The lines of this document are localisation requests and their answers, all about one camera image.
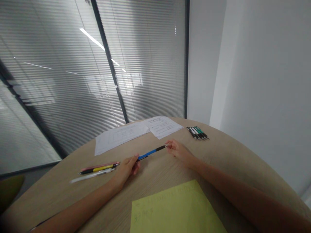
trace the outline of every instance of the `yellow pen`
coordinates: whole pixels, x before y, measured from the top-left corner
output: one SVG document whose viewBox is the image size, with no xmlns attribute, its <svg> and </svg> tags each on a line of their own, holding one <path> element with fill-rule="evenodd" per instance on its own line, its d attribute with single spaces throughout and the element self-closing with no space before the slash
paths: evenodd
<svg viewBox="0 0 311 233">
<path fill-rule="evenodd" d="M 93 169 L 87 169 L 85 171 L 82 171 L 80 173 L 78 173 L 79 175 L 84 175 L 84 174 L 88 174 L 88 173 L 92 173 L 92 172 L 98 172 L 98 171 L 102 171 L 108 168 L 115 168 L 118 165 L 118 163 L 112 164 L 112 165 L 108 165 L 108 166 L 103 166 L 103 167 L 99 167 L 99 168 L 93 168 Z"/>
</svg>

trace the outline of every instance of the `round table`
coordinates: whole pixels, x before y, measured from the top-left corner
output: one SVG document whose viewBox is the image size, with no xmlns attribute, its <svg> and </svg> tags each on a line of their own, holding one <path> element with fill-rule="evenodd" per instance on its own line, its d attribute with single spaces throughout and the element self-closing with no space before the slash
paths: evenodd
<svg viewBox="0 0 311 233">
<path fill-rule="evenodd" d="M 81 168 L 122 161 L 135 153 L 144 154 L 176 139 L 197 157 L 225 173 L 255 187 L 311 220 L 311 211 L 293 189 L 261 158 L 227 134 L 208 125 L 171 118 L 182 126 L 198 126 L 210 138 L 196 141 L 186 128 L 161 140 L 152 133 L 94 156 L 95 139 L 81 146 L 47 172 L 3 214 L 21 232 L 36 226 L 106 183 L 114 172 L 70 184 Z M 79 232 L 129 232 L 132 201 L 196 179 L 227 232 L 256 232 L 256 229 L 208 182 L 161 150 L 141 161 L 139 173 L 123 190 L 89 219 Z"/>
</svg>

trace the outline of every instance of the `paper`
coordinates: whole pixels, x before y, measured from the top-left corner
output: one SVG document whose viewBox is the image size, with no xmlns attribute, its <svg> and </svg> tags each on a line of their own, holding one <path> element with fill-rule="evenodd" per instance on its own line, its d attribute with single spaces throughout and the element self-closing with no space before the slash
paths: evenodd
<svg viewBox="0 0 311 233">
<path fill-rule="evenodd" d="M 143 122 L 114 128 L 96 137 L 95 156 L 150 132 Z"/>
<path fill-rule="evenodd" d="M 143 122 L 158 139 L 162 139 L 183 128 L 183 126 L 166 116 L 156 116 Z"/>
<path fill-rule="evenodd" d="M 196 180 L 132 202 L 131 233 L 227 233 Z"/>
</svg>

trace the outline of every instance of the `pink pen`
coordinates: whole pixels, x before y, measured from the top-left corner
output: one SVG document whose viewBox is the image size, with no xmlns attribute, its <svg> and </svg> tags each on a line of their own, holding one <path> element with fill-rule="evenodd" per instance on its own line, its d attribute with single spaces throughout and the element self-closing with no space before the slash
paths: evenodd
<svg viewBox="0 0 311 233">
<path fill-rule="evenodd" d="M 88 170 L 88 169 L 94 169 L 94 168 L 98 168 L 98 167 L 105 167 L 105 166 L 109 166 L 109 165 L 113 165 L 113 164 L 118 166 L 120 164 L 120 162 L 111 162 L 111 163 L 105 163 L 105 164 L 91 166 L 91 167 L 87 167 L 87 168 L 82 168 L 81 171 L 85 171 L 85 170 Z"/>
</svg>

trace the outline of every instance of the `horizontal blinds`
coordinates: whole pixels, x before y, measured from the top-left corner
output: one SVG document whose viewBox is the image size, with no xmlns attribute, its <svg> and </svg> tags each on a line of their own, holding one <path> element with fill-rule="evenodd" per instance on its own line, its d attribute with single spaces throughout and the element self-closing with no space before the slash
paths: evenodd
<svg viewBox="0 0 311 233">
<path fill-rule="evenodd" d="M 2 0 L 0 15 L 9 82 L 66 154 L 125 124 L 90 1 Z"/>
<path fill-rule="evenodd" d="M 129 121 L 184 117 L 185 0 L 98 0 Z"/>
<path fill-rule="evenodd" d="M 61 160 L 2 82 L 0 82 L 0 128 L 0 174 Z"/>
</svg>

